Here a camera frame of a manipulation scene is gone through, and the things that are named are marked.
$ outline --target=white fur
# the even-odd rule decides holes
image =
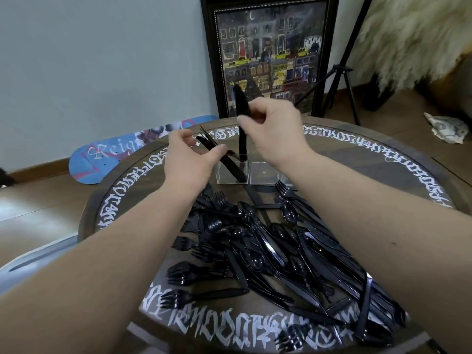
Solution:
[[[472,0],[373,0],[350,64],[381,88],[446,75],[472,43]]]

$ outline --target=painting of buildings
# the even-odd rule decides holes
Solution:
[[[217,14],[221,62],[229,115],[235,114],[232,88],[248,83],[246,94],[296,102],[316,82],[327,2],[311,1]],[[311,109],[312,97],[301,104]]]

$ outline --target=picture frame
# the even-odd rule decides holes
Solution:
[[[339,0],[200,0],[220,118],[232,87],[296,102],[327,73]],[[324,84],[298,109],[315,116]]]

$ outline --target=right hand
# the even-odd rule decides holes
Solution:
[[[262,157],[278,170],[290,166],[295,155],[310,149],[303,134],[300,112],[289,101],[259,97],[249,102],[251,118],[237,121]]]

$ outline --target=white wall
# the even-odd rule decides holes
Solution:
[[[331,64],[361,4],[340,0]],[[0,0],[0,65],[7,171],[217,114],[199,0]]]

